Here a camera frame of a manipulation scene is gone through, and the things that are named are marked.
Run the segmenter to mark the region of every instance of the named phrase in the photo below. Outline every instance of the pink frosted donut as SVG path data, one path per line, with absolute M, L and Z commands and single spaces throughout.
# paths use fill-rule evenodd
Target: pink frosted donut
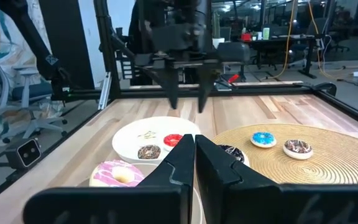
M 136 187 L 144 179 L 141 171 L 119 160 L 99 164 L 89 179 L 91 187 Z

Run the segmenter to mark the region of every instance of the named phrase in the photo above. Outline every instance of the red object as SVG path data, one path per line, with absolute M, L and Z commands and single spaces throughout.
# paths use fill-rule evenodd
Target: red object
M 183 136 L 180 134 L 169 134 L 164 138 L 164 144 L 170 147 L 175 147 L 182 137 Z
M 241 34 L 242 41 L 251 41 L 252 37 L 251 34 Z
M 233 75 L 227 82 L 232 83 L 236 81 L 240 76 L 238 74 Z

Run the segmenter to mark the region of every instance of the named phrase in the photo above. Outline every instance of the wooden table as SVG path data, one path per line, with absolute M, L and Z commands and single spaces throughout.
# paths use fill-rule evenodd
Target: wooden table
M 358 137 L 358 122 L 313 95 L 209 98 L 197 113 L 197 99 L 182 98 L 171 110 L 167 99 L 113 101 L 42 162 L 0 195 L 0 224 L 22 223 L 26 201 L 50 187 L 76 186 L 102 161 L 117 158 L 111 139 L 123 126 L 151 116 L 177 116 L 196 123 L 206 137 L 260 123 L 293 123 Z

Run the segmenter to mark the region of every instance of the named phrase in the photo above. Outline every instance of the woven placemat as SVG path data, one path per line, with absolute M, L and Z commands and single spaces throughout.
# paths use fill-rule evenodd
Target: woven placemat
M 276 146 L 254 146 L 250 138 L 258 131 L 272 133 Z M 289 139 L 309 143 L 313 156 L 304 161 L 288 157 L 283 144 Z M 358 139 L 345 134 L 295 124 L 258 124 L 225 131 L 213 142 L 239 148 L 253 170 L 277 183 L 358 184 Z

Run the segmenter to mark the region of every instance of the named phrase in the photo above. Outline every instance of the donut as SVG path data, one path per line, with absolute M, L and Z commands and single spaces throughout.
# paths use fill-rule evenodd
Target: donut
M 251 142 L 258 147 L 270 148 L 276 145 L 277 141 L 272 133 L 257 132 L 252 135 Z
M 283 150 L 287 156 L 294 159 L 309 159 L 313 155 L 312 147 L 301 140 L 287 140 Z
M 181 134 L 169 134 L 164 137 L 164 149 L 171 151 L 182 139 Z
M 157 133 L 154 131 L 146 131 L 137 136 L 137 141 L 140 147 L 155 144 L 157 142 Z
M 218 145 L 228 154 L 234 156 L 238 161 L 244 163 L 245 165 L 249 166 L 248 157 L 238 148 L 228 145 Z
M 99 164 L 89 178 L 90 187 L 136 187 L 144 175 L 133 165 L 119 160 Z
M 161 149 L 156 145 L 147 145 L 137 151 L 139 159 L 156 159 L 160 156 Z

